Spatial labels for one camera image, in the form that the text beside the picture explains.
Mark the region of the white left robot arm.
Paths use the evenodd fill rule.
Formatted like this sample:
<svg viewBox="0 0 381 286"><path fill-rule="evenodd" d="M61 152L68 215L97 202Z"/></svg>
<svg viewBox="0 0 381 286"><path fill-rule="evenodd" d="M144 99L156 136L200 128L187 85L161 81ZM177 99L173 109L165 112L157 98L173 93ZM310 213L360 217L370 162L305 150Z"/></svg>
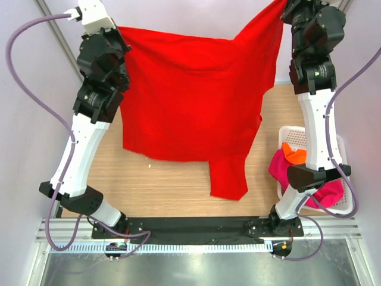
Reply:
<svg viewBox="0 0 381 286"><path fill-rule="evenodd" d="M126 231L126 216L87 184L90 167L103 136L129 88L124 56L130 51L118 29L83 35L77 65L83 83L73 106L72 135L52 179L39 191L65 209L92 217L113 238Z"/></svg>

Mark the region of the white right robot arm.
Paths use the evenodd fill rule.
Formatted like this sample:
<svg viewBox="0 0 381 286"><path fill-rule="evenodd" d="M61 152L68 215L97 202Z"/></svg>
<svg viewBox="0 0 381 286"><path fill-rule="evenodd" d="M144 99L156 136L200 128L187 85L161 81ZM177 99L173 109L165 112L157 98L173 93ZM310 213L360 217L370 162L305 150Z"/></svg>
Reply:
<svg viewBox="0 0 381 286"><path fill-rule="evenodd" d="M351 174L338 150L333 108L336 70L330 57L344 38L345 14L328 1L288 1L282 20L291 26L289 75L304 117L307 158L288 168L289 186L271 208L268 229L276 236L296 226L298 210L308 197Z"/></svg>

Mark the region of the red t shirt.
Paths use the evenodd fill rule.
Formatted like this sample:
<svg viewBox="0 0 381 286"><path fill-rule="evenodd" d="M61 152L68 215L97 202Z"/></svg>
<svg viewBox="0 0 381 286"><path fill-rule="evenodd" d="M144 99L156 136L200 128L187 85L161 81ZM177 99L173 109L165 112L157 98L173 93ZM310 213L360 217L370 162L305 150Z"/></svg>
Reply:
<svg viewBox="0 0 381 286"><path fill-rule="evenodd" d="M274 86L285 1L233 39L120 27L130 88L120 106L123 148L156 160L206 161L210 194L240 200L245 162Z"/></svg>

